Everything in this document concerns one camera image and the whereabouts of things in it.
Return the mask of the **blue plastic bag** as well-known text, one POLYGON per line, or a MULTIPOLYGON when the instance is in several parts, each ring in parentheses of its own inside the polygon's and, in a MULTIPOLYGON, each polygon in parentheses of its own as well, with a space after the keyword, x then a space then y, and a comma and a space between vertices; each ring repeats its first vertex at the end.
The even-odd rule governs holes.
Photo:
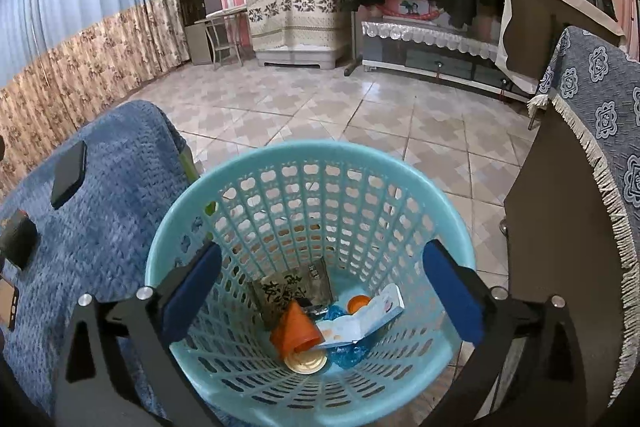
POLYGON ((375 344, 375 333, 366 331, 355 314, 337 305, 329 307, 317 326, 323 336, 320 348, 340 369, 352 369, 367 358, 375 344))

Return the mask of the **orange peel piece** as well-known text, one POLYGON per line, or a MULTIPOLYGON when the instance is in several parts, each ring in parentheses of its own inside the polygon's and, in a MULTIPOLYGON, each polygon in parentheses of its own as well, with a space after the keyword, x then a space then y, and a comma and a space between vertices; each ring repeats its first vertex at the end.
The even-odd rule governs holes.
POLYGON ((371 301, 371 298, 367 295, 357 295, 349 299, 347 303, 347 312, 349 314, 355 314, 363 307, 367 306, 371 301))

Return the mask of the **white patterned paper box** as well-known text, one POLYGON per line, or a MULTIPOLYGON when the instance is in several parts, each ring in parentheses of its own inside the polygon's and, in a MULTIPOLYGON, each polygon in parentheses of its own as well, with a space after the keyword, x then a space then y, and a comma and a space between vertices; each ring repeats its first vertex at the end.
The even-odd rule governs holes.
POLYGON ((405 303, 399 287, 394 283, 388 284, 355 314, 317 322, 323 339, 317 349, 354 345, 382 329, 404 311, 405 303))

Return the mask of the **grey printed snack bag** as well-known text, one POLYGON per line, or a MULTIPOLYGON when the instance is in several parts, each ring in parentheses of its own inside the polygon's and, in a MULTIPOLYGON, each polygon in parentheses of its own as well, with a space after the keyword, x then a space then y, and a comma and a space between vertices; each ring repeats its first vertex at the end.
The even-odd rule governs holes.
POLYGON ((250 283, 250 291, 268 331, 276 327, 290 303, 297 303, 315 319, 335 301, 324 259, 262 277, 250 283))

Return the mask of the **round cream lid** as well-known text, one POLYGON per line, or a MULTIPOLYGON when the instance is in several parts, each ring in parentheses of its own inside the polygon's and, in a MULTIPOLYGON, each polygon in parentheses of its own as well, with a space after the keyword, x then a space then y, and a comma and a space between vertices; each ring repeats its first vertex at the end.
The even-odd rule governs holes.
POLYGON ((308 350, 303 352, 291 352, 284 358, 284 364, 288 369, 298 375, 317 374, 328 363, 326 350, 308 350))

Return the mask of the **dark wooden sofa side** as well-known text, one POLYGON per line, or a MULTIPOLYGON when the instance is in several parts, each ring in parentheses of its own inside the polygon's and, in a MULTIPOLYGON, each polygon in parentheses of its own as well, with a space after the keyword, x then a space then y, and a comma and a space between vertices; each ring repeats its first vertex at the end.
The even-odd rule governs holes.
POLYGON ((623 343, 622 265, 576 135, 548 109, 506 194, 509 285, 518 299, 563 297, 586 377, 586 421, 608 407, 623 343))

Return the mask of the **black flat case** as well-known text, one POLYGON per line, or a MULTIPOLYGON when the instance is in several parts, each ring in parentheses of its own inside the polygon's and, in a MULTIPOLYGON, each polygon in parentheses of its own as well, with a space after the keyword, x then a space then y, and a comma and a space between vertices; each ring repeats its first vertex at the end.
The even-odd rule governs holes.
POLYGON ((50 203, 58 210, 66 204, 84 183, 86 174, 87 144, 79 141, 60 157, 54 169, 50 203))

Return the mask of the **blue knitted table cloth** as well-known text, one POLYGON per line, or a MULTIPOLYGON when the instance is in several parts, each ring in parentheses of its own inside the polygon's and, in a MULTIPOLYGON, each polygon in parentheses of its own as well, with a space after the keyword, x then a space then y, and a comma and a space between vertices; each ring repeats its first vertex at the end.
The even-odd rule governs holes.
POLYGON ((15 327, 3 333, 4 369, 44 417, 53 415, 55 369, 78 298, 105 303, 143 285, 154 234, 189 185, 184 150, 157 106, 128 102, 81 128, 2 198, 3 220, 21 209, 39 234, 26 269, 2 270, 18 290, 15 327), (55 167, 79 142, 87 145, 84 183, 53 209, 55 167))

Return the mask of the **light blue laundry basket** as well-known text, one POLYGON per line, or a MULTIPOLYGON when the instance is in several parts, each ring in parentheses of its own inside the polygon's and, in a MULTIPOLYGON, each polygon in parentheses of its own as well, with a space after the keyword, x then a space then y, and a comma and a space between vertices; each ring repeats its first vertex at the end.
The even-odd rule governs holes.
POLYGON ((210 170, 172 204, 145 282, 158 285, 218 244, 221 271, 186 339, 171 346, 200 396, 221 417, 256 426, 360 426, 424 392, 460 348, 423 270, 432 239, 474 265, 463 219, 419 170, 357 144, 281 143, 210 170), (405 310, 356 366, 300 375, 269 342, 250 285, 314 260, 326 262, 339 303, 395 284, 405 310))

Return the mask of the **blue patterned sofa cover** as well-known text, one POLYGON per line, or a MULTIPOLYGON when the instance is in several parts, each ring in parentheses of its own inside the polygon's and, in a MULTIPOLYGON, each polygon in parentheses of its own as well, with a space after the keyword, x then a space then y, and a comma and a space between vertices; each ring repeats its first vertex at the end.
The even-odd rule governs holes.
POLYGON ((610 395, 639 364, 639 62, 592 32, 562 31, 527 104, 552 105, 584 150, 620 255, 623 342, 610 395))

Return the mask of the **lace covered tv stand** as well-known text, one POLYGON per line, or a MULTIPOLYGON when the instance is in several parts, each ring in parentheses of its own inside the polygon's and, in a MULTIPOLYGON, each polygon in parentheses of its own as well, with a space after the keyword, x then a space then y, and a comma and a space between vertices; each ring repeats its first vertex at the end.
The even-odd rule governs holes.
POLYGON ((491 42, 385 20, 364 20, 361 35, 361 63, 366 69, 405 72, 523 103, 530 99, 498 69, 498 46, 491 42))

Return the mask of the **brown cushion white trim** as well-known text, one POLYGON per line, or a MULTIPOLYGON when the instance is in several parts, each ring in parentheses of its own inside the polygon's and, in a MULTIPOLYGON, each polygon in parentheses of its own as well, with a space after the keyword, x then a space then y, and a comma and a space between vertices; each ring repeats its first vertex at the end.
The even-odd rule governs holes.
POLYGON ((504 0, 496 66, 518 89, 534 95, 568 26, 628 49, 620 24, 587 0, 504 0))

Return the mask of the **floral blue curtain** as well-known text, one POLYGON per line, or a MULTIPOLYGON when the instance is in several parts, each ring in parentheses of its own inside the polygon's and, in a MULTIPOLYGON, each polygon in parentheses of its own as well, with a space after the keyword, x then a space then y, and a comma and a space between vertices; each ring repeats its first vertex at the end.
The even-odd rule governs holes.
POLYGON ((178 0, 1 0, 1 190, 189 57, 178 0))

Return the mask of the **water dispenser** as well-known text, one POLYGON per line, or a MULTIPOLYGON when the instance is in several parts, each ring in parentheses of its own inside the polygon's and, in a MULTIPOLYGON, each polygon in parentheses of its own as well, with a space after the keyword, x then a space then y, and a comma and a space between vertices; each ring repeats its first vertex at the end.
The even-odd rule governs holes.
POLYGON ((182 26, 186 34, 191 62, 212 64, 214 54, 207 37, 206 16, 222 8, 221 0, 179 0, 182 26))

